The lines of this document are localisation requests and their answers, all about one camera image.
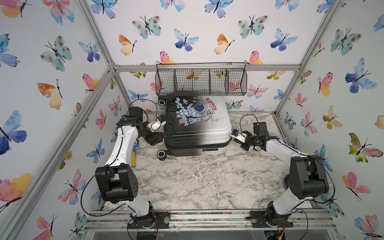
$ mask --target marble surface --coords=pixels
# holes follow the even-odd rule
[[[244,113],[230,113],[232,128],[240,129]],[[266,122],[270,135],[280,136],[271,114],[255,113]],[[254,116],[242,120],[242,130],[253,132]],[[263,209],[285,190],[282,182],[289,166],[265,151],[244,151],[231,141],[219,155],[174,157],[165,161],[156,157],[165,150],[164,142],[151,146],[140,139],[136,151],[139,192],[156,210]],[[118,204],[105,203],[104,210]],[[309,203],[300,207],[310,208]]]

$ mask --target black wire mesh basket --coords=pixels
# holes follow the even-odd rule
[[[156,68],[156,94],[174,96],[244,96],[246,63],[182,63]]]

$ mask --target astronaut graphic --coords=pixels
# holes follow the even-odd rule
[[[180,102],[180,98],[176,98],[176,108],[179,109],[176,111],[176,117],[180,118],[179,124],[184,124],[184,126],[187,126],[189,124],[193,124],[196,122],[205,122],[211,118],[213,118],[213,109],[212,107],[207,104],[206,101],[193,101],[193,103],[190,103],[186,106],[183,106],[183,104]],[[183,103],[187,104],[188,101],[183,99]]]

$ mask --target suitcase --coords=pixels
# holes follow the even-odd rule
[[[167,154],[221,154],[232,130],[223,97],[180,96],[166,100],[164,143]]]

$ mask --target yellow handle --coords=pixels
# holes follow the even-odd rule
[[[135,159],[135,153],[133,152],[132,153],[132,163],[131,163],[131,168],[135,168],[136,167],[136,159]]]

